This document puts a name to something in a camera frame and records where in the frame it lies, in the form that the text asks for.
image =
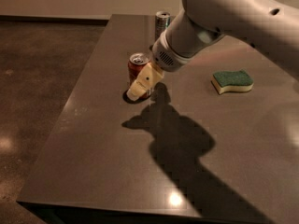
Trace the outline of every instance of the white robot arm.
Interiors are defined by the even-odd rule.
[[[275,0],[182,0],[182,3],[184,8],[155,42],[153,72],[144,77],[155,77],[154,67],[168,72],[178,70],[224,35],[250,44],[283,66],[291,67],[299,61],[299,10],[294,7]],[[134,84],[127,94],[132,100],[139,95]]]

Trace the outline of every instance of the brown floor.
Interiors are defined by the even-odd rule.
[[[44,223],[15,201],[104,30],[0,22],[0,223]]]

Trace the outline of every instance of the table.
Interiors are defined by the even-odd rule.
[[[18,203],[48,223],[299,222],[298,77],[224,37],[128,104],[154,17],[113,15]],[[211,76],[245,69],[247,93]]]

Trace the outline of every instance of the yellow sponge layer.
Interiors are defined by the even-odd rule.
[[[253,87],[253,79],[244,70],[216,72],[213,74],[212,83],[218,94],[248,92]]]

